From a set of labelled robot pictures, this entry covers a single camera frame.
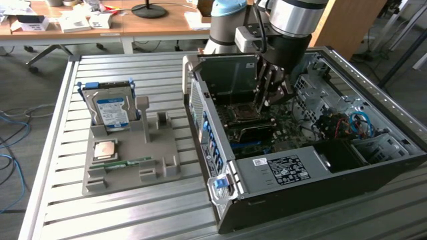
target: metal rail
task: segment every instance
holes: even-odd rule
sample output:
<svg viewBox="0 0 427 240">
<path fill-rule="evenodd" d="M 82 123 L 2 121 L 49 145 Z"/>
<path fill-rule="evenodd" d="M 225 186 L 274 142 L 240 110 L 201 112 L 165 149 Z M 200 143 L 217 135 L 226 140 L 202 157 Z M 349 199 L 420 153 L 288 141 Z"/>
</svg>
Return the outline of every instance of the metal rail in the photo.
<svg viewBox="0 0 427 240">
<path fill-rule="evenodd" d="M 373 193 L 216 234 L 181 95 L 182 56 L 194 53 L 94 55 L 69 61 L 18 239 L 388 240 L 421 235 L 427 229 L 425 164 Z M 120 81 L 130 76 L 136 94 L 149 98 L 148 114 L 166 111 L 172 118 L 182 178 L 84 197 L 90 120 L 75 82 Z"/>
</svg>

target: black lamp base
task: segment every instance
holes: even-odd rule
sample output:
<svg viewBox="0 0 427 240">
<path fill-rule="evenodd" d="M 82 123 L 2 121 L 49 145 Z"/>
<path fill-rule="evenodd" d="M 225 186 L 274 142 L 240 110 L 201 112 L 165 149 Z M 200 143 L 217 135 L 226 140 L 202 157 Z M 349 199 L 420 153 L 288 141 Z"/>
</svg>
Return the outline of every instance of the black lamp base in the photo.
<svg viewBox="0 0 427 240">
<path fill-rule="evenodd" d="M 132 7 L 132 13 L 140 18 L 156 19 L 166 15 L 168 11 L 161 6 L 149 4 L 149 8 L 146 8 L 145 4 L 140 4 Z"/>
</svg>

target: green circuit board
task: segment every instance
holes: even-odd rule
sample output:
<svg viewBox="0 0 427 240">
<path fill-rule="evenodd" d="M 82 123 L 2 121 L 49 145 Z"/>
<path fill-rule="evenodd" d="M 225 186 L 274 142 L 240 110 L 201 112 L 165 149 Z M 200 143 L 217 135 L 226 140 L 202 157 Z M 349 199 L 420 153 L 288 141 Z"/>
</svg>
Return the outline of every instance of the green circuit board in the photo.
<svg viewBox="0 0 427 240">
<path fill-rule="evenodd" d="M 236 159 L 296 149 L 314 140 L 301 133 L 284 104 L 270 106 L 261 113 L 250 103 L 217 105 L 216 112 Z"/>
</svg>

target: open computer tower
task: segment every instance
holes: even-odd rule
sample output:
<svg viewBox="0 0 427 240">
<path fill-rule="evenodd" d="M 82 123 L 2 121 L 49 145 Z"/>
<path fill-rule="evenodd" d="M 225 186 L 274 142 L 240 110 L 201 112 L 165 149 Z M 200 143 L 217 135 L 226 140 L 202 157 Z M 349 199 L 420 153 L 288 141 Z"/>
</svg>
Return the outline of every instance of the open computer tower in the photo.
<svg viewBox="0 0 427 240">
<path fill-rule="evenodd" d="M 372 192 L 427 160 L 427 128 L 332 49 L 306 50 L 293 95 L 262 111 L 257 54 L 186 59 L 185 109 L 220 234 Z"/>
</svg>

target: red cable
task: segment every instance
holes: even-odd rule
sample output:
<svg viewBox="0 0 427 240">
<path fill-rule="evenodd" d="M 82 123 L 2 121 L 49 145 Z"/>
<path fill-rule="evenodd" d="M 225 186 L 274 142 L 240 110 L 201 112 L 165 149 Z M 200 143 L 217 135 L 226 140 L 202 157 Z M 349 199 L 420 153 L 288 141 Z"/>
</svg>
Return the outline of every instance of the red cable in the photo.
<svg viewBox="0 0 427 240">
<path fill-rule="evenodd" d="M 340 119 L 337 120 L 336 129 L 334 129 L 334 139 L 336 139 L 337 136 L 338 136 L 340 123 L 341 123 L 342 120 L 345 120 L 345 118 L 340 118 Z"/>
</svg>

